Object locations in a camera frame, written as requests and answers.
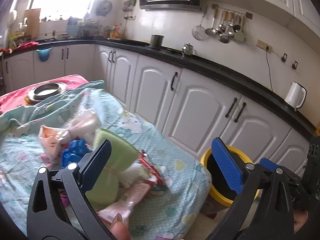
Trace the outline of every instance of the bed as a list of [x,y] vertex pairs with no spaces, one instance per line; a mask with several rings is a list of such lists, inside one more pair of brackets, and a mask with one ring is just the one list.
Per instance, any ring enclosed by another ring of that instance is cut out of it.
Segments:
[[[168,186],[155,186],[135,206],[129,222],[132,239],[183,238],[208,195],[209,172],[191,155],[167,141],[152,124],[124,111],[103,87],[103,81],[90,82],[35,106],[20,106],[0,116],[0,201],[26,234],[29,195],[38,169],[44,166],[37,138],[40,125],[68,127],[77,113],[92,109],[103,128],[123,137],[138,150],[145,150]],[[71,208],[67,211],[77,226]]]

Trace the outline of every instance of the metal cup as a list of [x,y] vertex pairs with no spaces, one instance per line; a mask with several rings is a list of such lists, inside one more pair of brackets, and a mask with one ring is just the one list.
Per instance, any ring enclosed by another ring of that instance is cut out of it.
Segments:
[[150,40],[150,47],[154,49],[160,49],[162,46],[164,36],[162,35],[152,35]]

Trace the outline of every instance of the black countertop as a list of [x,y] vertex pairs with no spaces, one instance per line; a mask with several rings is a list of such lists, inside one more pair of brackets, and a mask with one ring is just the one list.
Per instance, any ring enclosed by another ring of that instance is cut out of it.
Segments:
[[273,112],[284,121],[286,121],[307,140],[309,140],[313,136],[313,133],[316,130],[314,125],[307,118],[305,118],[300,112],[295,111],[280,96],[273,93],[261,84],[255,82],[254,80],[242,75],[241,73],[220,65],[216,62],[194,55],[192,57],[183,57],[181,52],[178,50],[165,47],[163,47],[163,49],[161,50],[152,49],[147,47],[148,43],[145,42],[130,40],[82,40],[79,38],[68,39],[65,41],[47,40],[41,41],[37,46],[28,48],[23,51],[15,50],[12,54],[5,55],[4,58],[12,57],[14,55],[36,49],[74,44],[99,44],[118,49],[125,49],[161,60],[180,68],[192,70],[208,78],[216,80],[219,83],[222,83],[238,91],[244,96],[264,106],[269,111]]

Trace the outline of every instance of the pink blanket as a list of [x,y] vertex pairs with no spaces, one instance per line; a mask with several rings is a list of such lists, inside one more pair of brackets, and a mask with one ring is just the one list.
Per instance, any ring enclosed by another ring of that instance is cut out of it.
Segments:
[[33,84],[28,87],[21,88],[16,91],[12,91],[8,94],[5,94],[0,97],[0,111],[6,112],[18,106],[27,105],[27,101],[25,100],[26,96],[28,95],[29,91],[33,88],[42,85],[47,82],[63,82],[67,84],[68,90],[75,89],[83,84],[88,83],[88,81],[79,75],[70,75],[66,77],[61,77],[57,79],[52,79],[48,81],[44,81],[38,84]]

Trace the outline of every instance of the yellow trash bin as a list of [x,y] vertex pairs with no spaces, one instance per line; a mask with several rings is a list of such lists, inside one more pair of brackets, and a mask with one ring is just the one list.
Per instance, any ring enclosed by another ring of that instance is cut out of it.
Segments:
[[[232,158],[240,158],[244,165],[246,163],[252,163],[252,160],[245,155],[242,151],[227,146]],[[201,208],[201,213],[209,218],[214,219],[217,212],[222,211],[231,206],[233,200],[236,197],[236,192],[231,190],[223,177],[223,174],[216,163],[211,148],[209,148],[201,157],[200,163],[205,166],[212,176],[212,185],[209,191],[209,195]]]

